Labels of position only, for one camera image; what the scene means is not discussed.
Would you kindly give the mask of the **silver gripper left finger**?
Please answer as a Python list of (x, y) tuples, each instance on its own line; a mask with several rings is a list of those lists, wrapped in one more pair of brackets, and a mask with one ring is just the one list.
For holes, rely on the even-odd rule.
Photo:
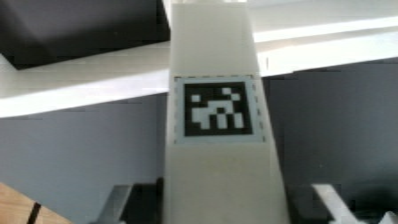
[(131, 194), (129, 185), (115, 185), (108, 195), (97, 219), (88, 224), (125, 224), (122, 212)]

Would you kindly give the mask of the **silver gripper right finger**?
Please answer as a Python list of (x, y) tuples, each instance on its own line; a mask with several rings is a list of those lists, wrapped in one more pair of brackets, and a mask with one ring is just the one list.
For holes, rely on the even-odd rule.
[(328, 222), (328, 224), (362, 224), (353, 216), (331, 185), (314, 184), (312, 189), (330, 212), (331, 221)]

